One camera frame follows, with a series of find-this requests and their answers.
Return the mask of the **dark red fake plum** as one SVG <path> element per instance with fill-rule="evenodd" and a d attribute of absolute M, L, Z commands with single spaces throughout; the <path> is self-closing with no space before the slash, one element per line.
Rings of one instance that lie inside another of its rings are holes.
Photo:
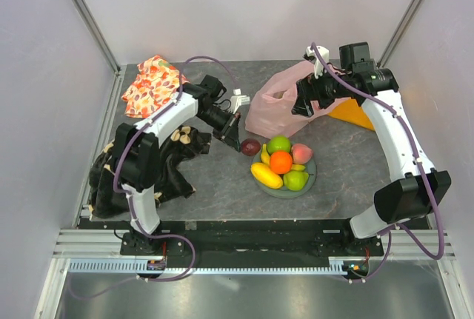
<path fill-rule="evenodd" d="M 241 152 L 246 156 L 254 156 L 261 149 L 261 144 L 254 138 L 247 138 L 241 143 Z"/>

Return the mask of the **pink plastic bag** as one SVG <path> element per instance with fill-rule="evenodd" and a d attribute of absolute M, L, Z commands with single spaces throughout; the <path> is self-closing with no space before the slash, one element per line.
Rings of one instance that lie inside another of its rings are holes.
<path fill-rule="evenodd" d="M 291 109 L 297 98 L 296 82 L 313 71 L 313 64 L 302 61 L 273 75 L 253 97 L 245 119 L 245 130 L 268 139 L 277 135 L 290 137 L 347 100 L 339 98 L 327 109 L 319 109 L 314 101 L 313 116 L 293 115 Z"/>

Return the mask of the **yellow fake banana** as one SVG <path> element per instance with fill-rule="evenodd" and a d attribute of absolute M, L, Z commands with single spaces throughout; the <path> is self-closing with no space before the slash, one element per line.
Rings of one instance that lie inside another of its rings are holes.
<path fill-rule="evenodd" d="M 267 152 L 267 145 L 266 144 L 262 145 L 262 150 L 261 150 L 261 153 L 260 153 L 260 159 L 261 159 L 262 163 L 266 164 L 267 166 L 270 166 L 270 154 Z M 304 170 L 306 170 L 306 167 L 303 164 L 294 164 L 293 163 L 293 165 L 291 167 L 291 170 L 304 171 Z"/>

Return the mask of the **green fake lime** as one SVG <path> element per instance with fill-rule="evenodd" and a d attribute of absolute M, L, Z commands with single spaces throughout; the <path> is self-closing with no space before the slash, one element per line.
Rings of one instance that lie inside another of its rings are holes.
<path fill-rule="evenodd" d="M 289 138 L 284 135 L 277 135 L 267 143 L 267 152 L 270 155 L 278 151 L 290 152 L 291 146 Z"/>

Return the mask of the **yellow fake mango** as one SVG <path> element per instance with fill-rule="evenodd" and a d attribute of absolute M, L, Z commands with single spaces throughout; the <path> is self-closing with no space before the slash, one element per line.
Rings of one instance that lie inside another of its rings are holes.
<path fill-rule="evenodd" d="M 258 182 L 270 189 L 280 189 L 284 184 L 282 178 L 264 163 L 252 164 L 250 171 Z"/>

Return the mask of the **fake orange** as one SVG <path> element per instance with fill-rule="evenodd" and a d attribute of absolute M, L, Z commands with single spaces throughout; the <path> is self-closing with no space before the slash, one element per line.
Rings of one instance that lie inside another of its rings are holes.
<path fill-rule="evenodd" d="M 278 174 L 283 175 L 291 170 L 293 158 L 286 151 L 275 151 L 270 155 L 270 169 Z"/>

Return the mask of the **fake peach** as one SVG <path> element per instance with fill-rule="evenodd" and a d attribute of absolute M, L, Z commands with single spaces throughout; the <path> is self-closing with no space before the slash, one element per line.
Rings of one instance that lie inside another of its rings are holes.
<path fill-rule="evenodd" d="M 294 144 L 291 148 L 294 164 L 306 164 L 313 156 L 311 148 L 304 144 Z"/>

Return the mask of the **green fake pear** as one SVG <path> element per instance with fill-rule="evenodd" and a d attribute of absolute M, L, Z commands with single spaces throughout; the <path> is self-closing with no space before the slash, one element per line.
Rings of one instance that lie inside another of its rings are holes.
<path fill-rule="evenodd" d="M 301 191 L 307 184 L 309 174 L 304 171 L 291 170 L 284 174 L 284 185 L 288 190 L 298 192 Z"/>

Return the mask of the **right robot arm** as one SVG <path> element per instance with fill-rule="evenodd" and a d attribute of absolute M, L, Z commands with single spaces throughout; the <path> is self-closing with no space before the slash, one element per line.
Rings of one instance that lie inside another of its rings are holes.
<path fill-rule="evenodd" d="M 323 110 L 341 98 L 353 99 L 369 118 L 384 151 L 390 183 L 378 190 L 373 205 L 349 220 L 339 246 L 348 255 L 358 254 L 371 238 L 387 227 L 423 218 L 434 211 L 451 185 L 447 171 L 438 171 L 419 144 L 407 120 L 399 86 L 392 71 L 379 68 L 366 42 L 339 49 L 342 70 L 330 67 L 329 51 L 311 44 L 304 59 L 314 71 L 296 83 L 296 115 L 315 115 L 312 103 Z"/>

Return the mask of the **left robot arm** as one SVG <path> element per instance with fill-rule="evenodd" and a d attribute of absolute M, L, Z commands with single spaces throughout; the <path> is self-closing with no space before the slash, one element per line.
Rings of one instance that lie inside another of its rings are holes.
<path fill-rule="evenodd" d="M 116 130 L 111 158 L 113 190 L 126 196 L 131 227 L 139 232 L 137 247 L 154 255 L 162 247 L 162 236 L 156 232 L 161 220 L 156 211 L 154 187 L 164 165 L 162 145 L 190 118 L 197 117 L 213 128 L 214 138 L 236 151 L 239 107 L 250 103 L 250 97 L 234 89 L 230 106 L 223 110 L 217 99 L 225 89 L 207 75 L 200 84 L 180 83 L 176 93 L 158 111 L 135 123 L 121 124 Z"/>

